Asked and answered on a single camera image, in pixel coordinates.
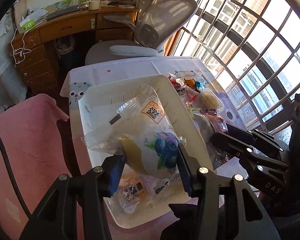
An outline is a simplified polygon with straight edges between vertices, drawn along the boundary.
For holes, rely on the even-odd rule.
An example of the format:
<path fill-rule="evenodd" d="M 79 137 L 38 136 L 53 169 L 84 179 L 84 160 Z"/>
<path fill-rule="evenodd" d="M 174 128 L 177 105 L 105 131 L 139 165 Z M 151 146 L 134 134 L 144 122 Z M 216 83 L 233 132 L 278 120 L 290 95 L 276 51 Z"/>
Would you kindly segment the orange biscuit snack pack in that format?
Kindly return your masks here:
<path fill-rule="evenodd" d="M 128 214 L 134 213 L 138 206 L 149 201 L 146 187 L 135 172 L 124 173 L 121 176 L 113 198 L 114 202 Z"/>

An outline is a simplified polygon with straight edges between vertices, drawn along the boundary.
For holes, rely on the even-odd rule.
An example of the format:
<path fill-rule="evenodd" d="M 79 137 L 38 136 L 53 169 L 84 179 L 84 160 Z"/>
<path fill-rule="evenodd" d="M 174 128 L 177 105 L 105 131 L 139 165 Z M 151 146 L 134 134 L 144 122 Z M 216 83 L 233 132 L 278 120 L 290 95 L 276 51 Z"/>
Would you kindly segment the blueberry bread package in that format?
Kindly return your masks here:
<path fill-rule="evenodd" d="M 134 172 L 156 184 L 177 173 L 180 141 L 155 89 L 146 83 L 105 124 L 83 137 L 90 150 L 123 155 Z"/>

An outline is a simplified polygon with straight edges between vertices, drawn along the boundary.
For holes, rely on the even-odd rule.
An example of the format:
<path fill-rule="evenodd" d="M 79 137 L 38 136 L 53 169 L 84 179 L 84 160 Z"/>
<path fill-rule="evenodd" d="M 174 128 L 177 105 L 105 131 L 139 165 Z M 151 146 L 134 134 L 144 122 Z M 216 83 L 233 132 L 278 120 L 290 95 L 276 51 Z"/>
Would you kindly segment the red clear snack bag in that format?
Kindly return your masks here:
<path fill-rule="evenodd" d="M 196 92 L 194 89 L 190 88 L 183 79 L 173 74 L 169 74 L 168 79 L 170 80 L 171 84 L 177 91 L 183 104 L 187 108 L 192 108 L 193 107 L 192 104 L 199 93 Z"/>

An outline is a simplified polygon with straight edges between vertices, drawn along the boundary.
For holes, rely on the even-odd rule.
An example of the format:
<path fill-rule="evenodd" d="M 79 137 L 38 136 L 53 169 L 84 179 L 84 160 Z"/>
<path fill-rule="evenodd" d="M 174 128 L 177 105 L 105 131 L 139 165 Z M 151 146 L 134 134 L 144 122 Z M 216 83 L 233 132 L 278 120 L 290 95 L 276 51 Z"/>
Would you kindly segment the orange white oat bar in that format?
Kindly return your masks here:
<path fill-rule="evenodd" d="M 192 70 L 181 70 L 181 71 L 175 71 L 175 76 L 184 79 L 184 80 L 192 80 L 199 82 L 203 86 L 208 84 L 208 81 L 205 77 L 203 77 L 202 74 L 194 72 Z"/>

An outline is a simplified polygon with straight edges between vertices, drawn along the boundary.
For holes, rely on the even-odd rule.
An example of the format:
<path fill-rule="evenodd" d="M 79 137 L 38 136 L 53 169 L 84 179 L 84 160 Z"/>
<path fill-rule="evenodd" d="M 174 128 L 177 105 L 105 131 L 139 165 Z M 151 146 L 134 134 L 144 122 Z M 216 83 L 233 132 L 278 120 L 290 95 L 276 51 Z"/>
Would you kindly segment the dark red snack bar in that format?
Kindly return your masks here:
<path fill-rule="evenodd" d="M 217 109 L 200 110 L 199 113 L 209 120 L 215 132 L 228 133 L 226 122 L 218 114 Z"/>

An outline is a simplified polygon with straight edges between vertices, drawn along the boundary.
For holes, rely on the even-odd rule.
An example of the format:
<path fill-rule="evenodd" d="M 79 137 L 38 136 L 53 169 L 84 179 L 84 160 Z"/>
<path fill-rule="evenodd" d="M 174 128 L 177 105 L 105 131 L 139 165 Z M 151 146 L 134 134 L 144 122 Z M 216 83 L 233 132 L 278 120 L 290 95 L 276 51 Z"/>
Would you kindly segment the clear bag flaky pastry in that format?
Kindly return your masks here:
<path fill-rule="evenodd" d="M 200 134 L 203 138 L 203 141 L 205 142 L 208 155 L 213 165 L 213 169 L 216 170 L 227 161 L 229 161 L 230 157 L 225 151 L 213 146 L 211 138 L 215 133 L 215 129 L 210 120 L 204 115 L 197 113 L 194 114 L 194 119 L 199 126 Z"/>

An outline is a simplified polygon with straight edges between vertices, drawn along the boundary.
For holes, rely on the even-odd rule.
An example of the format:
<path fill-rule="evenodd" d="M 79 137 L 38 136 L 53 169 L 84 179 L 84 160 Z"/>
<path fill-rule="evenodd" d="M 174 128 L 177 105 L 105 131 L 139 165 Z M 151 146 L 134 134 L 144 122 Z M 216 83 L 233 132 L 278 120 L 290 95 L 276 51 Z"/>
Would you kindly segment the green pastry packet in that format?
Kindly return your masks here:
<path fill-rule="evenodd" d="M 190 114 L 192 119 L 195 119 L 194 113 L 199 114 L 201 109 L 196 107 L 187 107 L 187 111 Z"/>

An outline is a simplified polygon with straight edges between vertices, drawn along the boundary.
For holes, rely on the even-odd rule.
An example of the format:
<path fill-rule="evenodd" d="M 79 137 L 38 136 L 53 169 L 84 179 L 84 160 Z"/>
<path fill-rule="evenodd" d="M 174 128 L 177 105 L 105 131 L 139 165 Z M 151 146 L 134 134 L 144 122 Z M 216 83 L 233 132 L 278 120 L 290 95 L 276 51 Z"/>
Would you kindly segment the cartoon purple tablecloth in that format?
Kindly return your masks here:
<path fill-rule="evenodd" d="M 87 83 L 91 86 L 97 86 L 125 79 L 158 74 L 168 76 L 170 73 L 175 73 L 175 71 L 189 71 L 205 77 L 210 89 L 218 92 L 219 95 L 221 93 L 221 100 L 225 105 L 225 110 L 221 113 L 222 118 L 233 126 L 245 131 L 247 130 L 238 110 L 222 86 L 217 82 L 210 70 L 197 58 L 174 56 L 140 57 L 96 63 L 75 68 L 68 72 L 60 95 L 72 101 L 69 105 L 72 141 L 78 166 L 83 174 L 92 167 L 101 164 L 105 157 L 99 157 L 96 153 L 90 154 L 81 139 L 83 136 L 83 128 L 78 109 L 78 99 L 74 99 L 74 95 L 70 95 L 72 92 L 78 92 L 78 88 L 75 88 L 75 83 L 82 85 Z M 184 195 L 187 197 L 187 204 L 197 203 L 196 198 L 190 199 L 185 192 Z M 107 210 L 107 220 L 112 239 L 160 239 L 162 230 L 177 220 L 172 211 L 168 208 L 168 204 L 185 202 L 185 200 L 181 202 L 179 200 L 169 202 L 169 198 L 167 199 L 164 199 L 164 204 L 166 204 L 165 206 L 169 211 L 156 219 L 148 220 L 146 221 L 147 223 L 129 229 L 119 226 Z"/>

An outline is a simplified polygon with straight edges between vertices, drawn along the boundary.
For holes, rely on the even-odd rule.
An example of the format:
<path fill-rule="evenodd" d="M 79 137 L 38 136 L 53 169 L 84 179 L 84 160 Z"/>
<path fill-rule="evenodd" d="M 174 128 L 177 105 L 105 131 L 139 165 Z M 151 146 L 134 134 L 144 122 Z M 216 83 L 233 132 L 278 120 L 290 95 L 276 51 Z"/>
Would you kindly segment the metal window security grille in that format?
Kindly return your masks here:
<path fill-rule="evenodd" d="M 173 35 L 170 56 L 198 58 L 246 128 L 284 142 L 300 94 L 300 18 L 287 0 L 195 0 L 198 10 Z"/>

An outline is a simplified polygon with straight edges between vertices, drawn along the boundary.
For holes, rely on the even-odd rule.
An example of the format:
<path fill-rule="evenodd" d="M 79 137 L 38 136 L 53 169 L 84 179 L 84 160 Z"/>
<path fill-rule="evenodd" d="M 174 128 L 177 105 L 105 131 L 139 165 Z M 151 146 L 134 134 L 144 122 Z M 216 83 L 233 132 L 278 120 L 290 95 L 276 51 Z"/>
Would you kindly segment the white lace covered furniture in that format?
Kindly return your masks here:
<path fill-rule="evenodd" d="M 27 93 L 27 87 L 10 55 L 14 31 L 12 11 L 8 10 L 0 21 L 0 113 L 24 101 Z"/>

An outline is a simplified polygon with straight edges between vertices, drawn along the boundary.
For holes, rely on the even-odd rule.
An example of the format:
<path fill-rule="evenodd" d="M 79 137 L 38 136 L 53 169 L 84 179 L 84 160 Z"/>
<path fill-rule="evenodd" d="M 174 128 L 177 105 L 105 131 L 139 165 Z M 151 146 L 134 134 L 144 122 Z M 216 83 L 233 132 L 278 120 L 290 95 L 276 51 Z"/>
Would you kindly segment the grey mesh office chair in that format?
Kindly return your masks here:
<path fill-rule="evenodd" d="M 129 26 L 135 40 L 112 40 L 95 44 L 85 57 L 85 65 L 135 57 L 162 56 L 165 42 L 197 9 L 195 0 L 153 0 L 136 24 L 131 23 L 128 16 L 104 16 L 107 22 Z"/>

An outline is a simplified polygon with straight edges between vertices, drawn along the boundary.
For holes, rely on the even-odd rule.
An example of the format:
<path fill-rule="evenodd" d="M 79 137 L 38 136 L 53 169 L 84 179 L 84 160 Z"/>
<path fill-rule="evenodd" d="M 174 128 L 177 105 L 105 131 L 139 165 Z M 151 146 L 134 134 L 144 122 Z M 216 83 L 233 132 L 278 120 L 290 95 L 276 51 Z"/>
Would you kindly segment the wooden desk with drawers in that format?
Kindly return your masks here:
<path fill-rule="evenodd" d="M 49 21 L 43 20 L 28 33 L 10 42 L 17 71 L 34 94 L 57 90 L 63 75 L 84 65 L 88 50 L 96 43 L 134 39 L 130 27 L 107 22 L 104 16 L 128 16 L 135 23 L 138 10 L 119 6 L 71 12 Z"/>

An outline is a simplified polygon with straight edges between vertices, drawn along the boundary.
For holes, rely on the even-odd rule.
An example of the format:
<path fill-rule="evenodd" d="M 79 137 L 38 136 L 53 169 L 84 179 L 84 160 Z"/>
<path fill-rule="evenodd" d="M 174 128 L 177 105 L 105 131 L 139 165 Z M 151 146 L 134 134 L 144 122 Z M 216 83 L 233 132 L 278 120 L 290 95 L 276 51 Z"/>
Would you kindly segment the white mug on desk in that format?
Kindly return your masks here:
<path fill-rule="evenodd" d="M 100 8 L 100 0 L 91 0 L 88 3 L 89 10 L 98 10 Z"/>

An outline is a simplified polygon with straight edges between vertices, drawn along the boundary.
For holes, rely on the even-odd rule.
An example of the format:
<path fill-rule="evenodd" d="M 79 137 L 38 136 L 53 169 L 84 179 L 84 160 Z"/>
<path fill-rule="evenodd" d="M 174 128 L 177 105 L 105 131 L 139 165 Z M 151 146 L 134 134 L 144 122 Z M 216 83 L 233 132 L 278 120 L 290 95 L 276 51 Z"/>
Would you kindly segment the black keyboard on desk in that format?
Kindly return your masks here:
<path fill-rule="evenodd" d="M 71 7 L 68 7 L 68 8 L 61 9 L 61 10 L 50 13 L 47 16 L 46 20 L 49 21 L 49 20 L 57 18 L 59 16 L 62 16 L 62 15 L 65 15 L 65 14 L 68 14 L 68 13 L 71 13 L 71 12 L 76 12 L 76 11 L 80 11 L 80 7 L 77 6 L 77 5 L 74 5 L 74 6 L 71 6 Z"/>

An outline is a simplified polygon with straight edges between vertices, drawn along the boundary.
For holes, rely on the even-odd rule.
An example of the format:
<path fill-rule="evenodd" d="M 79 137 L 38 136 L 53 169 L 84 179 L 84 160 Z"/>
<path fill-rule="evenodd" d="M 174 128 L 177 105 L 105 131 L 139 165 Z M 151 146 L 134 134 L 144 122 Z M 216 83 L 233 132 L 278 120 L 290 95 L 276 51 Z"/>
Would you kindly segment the green tissue box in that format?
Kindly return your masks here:
<path fill-rule="evenodd" d="M 19 24 L 18 32 L 20 34 L 23 34 L 23 33 L 27 32 L 28 30 L 34 28 L 39 23 L 40 23 L 40 21 L 34 21 L 34 20 L 29 20 L 26 22 L 23 21 Z"/>

